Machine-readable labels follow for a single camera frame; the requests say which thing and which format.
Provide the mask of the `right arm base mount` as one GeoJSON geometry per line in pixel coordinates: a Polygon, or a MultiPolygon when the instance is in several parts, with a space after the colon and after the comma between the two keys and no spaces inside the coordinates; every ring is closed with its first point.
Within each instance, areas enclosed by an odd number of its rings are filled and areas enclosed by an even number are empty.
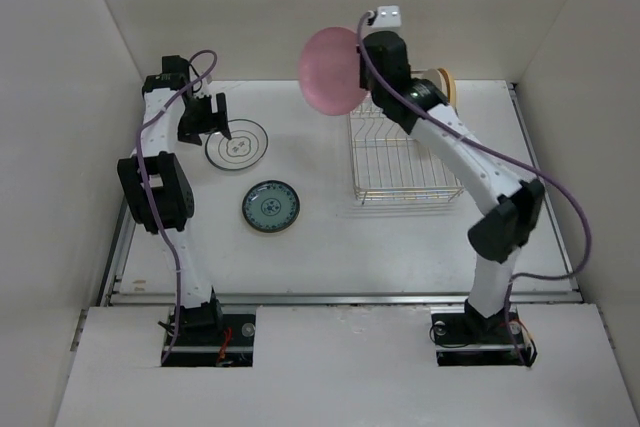
{"type": "Polygon", "coordinates": [[[530,368],[538,357],[536,343],[515,308],[490,318],[467,304],[434,308],[429,337],[439,367],[530,368]]]}

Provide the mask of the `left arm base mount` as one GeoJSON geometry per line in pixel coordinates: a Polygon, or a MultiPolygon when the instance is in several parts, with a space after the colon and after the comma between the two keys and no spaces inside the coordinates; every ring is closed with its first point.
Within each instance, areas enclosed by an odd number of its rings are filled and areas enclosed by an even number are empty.
{"type": "Polygon", "coordinates": [[[216,297],[200,306],[174,308],[165,322],[162,367],[234,368],[253,365],[255,312],[224,313],[216,297]]]}

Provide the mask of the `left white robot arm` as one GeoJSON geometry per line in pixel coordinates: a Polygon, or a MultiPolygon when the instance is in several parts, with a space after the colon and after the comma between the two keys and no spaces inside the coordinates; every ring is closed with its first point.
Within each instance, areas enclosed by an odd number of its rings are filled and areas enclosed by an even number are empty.
{"type": "Polygon", "coordinates": [[[175,281],[175,307],[163,323],[170,343],[197,339],[209,344],[224,331],[220,302],[196,259],[189,223],[195,196],[180,164],[180,144],[200,146],[206,135],[230,138],[227,101],[211,94],[206,69],[196,74],[193,61],[165,56],[161,71],[142,86],[145,110],[133,153],[117,163],[117,173],[134,221],[161,240],[162,251],[175,281]]]}

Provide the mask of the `blue floral small plate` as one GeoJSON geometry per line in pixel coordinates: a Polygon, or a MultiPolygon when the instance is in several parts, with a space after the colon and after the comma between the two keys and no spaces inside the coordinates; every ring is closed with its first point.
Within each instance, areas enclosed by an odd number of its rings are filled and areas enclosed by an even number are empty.
{"type": "Polygon", "coordinates": [[[275,234],[286,230],[298,218],[301,201],[295,189],[279,180],[252,186],[241,203],[247,224],[257,232],[275,234]]]}

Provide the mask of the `cream yellow bowl plate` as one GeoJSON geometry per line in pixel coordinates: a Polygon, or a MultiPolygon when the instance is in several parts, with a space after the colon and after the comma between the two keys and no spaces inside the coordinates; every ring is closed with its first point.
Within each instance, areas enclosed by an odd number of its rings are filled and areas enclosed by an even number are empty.
{"type": "Polygon", "coordinates": [[[432,82],[447,97],[449,104],[457,109],[457,88],[452,74],[445,68],[431,68],[421,74],[421,78],[432,82]]]}

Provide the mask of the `pink bowl plate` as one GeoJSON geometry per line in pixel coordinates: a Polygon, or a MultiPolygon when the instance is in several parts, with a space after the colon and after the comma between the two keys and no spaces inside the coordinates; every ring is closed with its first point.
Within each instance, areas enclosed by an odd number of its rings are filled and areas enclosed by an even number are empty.
{"type": "Polygon", "coordinates": [[[327,116],[347,115],[365,99],[360,87],[357,35],[345,27],[324,28],[305,43],[298,84],[309,106],[327,116]]]}

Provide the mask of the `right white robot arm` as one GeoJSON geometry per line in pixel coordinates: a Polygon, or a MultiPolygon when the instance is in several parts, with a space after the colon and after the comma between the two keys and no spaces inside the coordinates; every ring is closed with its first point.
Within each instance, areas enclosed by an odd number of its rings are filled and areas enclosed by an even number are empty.
{"type": "Polygon", "coordinates": [[[537,225],[545,188],[490,158],[447,96],[433,82],[412,76],[406,44],[397,33],[360,36],[358,52],[360,85],[373,103],[445,164],[481,213],[467,232],[476,267],[463,328],[470,338],[487,340],[506,323],[510,279],[537,225]]]}

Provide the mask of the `white plate green rim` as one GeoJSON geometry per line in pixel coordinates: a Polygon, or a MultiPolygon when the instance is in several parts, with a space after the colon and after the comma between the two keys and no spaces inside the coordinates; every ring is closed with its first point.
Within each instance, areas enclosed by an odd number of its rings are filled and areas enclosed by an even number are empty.
{"type": "Polygon", "coordinates": [[[269,137],[260,124],[249,119],[234,119],[229,122],[229,129],[230,139],[214,133],[205,142],[205,158],[213,167],[227,172],[242,171],[265,156],[269,137]]]}

